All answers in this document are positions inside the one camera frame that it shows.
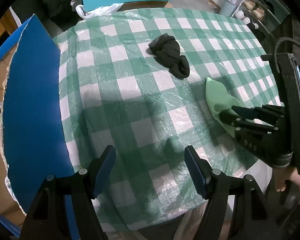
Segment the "light green cloth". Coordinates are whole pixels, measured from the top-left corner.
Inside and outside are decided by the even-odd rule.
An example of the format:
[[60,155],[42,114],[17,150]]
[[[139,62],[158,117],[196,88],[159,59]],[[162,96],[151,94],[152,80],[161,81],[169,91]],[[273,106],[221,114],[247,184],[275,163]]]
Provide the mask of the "light green cloth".
[[220,120],[219,114],[226,111],[237,115],[232,109],[232,106],[244,107],[244,105],[234,96],[230,95],[226,87],[219,81],[213,80],[210,77],[205,81],[205,98],[208,108],[213,118],[225,129],[232,137],[235,137],[235,128],[225,124]]

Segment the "blue-edged cardboard box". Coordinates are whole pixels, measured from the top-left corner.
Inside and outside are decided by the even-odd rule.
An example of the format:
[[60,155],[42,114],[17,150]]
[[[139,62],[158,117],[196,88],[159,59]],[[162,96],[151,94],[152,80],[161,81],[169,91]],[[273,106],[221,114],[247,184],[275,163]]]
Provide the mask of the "blue-edged cardboard box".
[[59,107],[60,49],[37,16],[26,20],[0,47],[12,52],[0,102],[0,216],[21,223],[47,175],[73,174]]

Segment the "shoe rack with shoes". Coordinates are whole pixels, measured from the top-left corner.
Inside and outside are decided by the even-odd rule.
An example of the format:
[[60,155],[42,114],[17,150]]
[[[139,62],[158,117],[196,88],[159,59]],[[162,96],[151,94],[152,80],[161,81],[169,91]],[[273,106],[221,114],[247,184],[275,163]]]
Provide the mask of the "shoe rack with shoes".
[[290,14],[282,0],[225,0],[221,15],[245,22],[256,38],[274,38],[274,30]]

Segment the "black rolled sock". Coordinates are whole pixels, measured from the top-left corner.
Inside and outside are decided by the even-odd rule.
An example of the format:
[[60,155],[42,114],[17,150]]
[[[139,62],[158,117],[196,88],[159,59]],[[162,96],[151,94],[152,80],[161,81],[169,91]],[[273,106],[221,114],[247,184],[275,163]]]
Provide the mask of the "black rolled sock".
[[186,56],[181,55],[179,43],[175,37],[162,34],[148,44],[151,53],[162,66],[179,80],[188,78],[190,65]]

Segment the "green checkered tablecloth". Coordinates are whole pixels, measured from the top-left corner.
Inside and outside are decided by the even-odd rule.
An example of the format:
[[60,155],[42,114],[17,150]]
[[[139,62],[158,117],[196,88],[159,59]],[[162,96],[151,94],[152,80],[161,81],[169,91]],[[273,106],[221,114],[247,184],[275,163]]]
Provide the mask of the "green checkered tablecloth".
[[[179,80],[148,44],[168,33],[190,65]],[[239,177],[255,157],[212,117],[207,77],[245,107],[280,102],[260,42],[240,20],[206,11],[155,8],[78,22],[54,39],[61,51],[59,103],[70,161],[87,167],[108,145],[117,156],[93,202],[106,232],[138,230],[202,203],[184,161],[192,145],[212,167]]]

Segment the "brown cardboard box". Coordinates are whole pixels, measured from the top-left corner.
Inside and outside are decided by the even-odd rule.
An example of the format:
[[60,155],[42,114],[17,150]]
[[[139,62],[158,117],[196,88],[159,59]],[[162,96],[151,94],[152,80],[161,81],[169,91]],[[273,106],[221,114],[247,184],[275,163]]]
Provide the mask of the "brown cardboard box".
[[139,1],[125,3],[118,11],[126,11],[132,9],[144,8],[172,8],[173,5],[169,1]]

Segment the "white plastic bag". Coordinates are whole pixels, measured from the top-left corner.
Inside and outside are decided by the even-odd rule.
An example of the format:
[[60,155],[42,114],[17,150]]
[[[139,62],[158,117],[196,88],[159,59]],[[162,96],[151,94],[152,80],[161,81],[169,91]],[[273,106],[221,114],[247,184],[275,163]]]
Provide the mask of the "white plastic bag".
[[114,3],[109,6],[98,7],[91,11],[85,11],[84,5],[79,4],[75,7],[75,10],[81,19],[87,20],[96,16],[110,15],[113,12],[117,12],[122,6],[123,3]]

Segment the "dark hanging jackets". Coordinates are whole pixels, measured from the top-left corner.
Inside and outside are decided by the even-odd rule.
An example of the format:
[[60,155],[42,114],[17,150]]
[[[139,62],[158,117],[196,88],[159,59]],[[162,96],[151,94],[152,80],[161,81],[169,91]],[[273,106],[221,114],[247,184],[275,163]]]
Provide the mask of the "dark hanging jackets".
[[82,0],[16,0],[12,10],[24,23],[37,15],[51,37],[55,37],[77,24],[80,20],[76,6]]

